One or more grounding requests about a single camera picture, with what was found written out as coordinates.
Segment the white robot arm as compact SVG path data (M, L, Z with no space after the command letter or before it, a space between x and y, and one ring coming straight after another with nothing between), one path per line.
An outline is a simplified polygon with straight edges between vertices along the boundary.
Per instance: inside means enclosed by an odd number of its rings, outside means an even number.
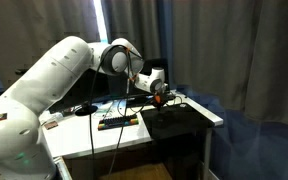
M87 43L69 36L49 49L0 96L0 174L4 180L53 180L57 167L39 117L60 101L84 72L127 74L135 87L157 94L164 72L141 73L144 60L126 39Z

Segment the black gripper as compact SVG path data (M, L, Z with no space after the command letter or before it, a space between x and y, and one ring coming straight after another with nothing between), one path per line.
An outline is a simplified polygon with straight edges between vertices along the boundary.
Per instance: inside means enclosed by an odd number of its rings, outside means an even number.
M160 110L168 102L168 97L166 93L155 93L151 99L151 104Z

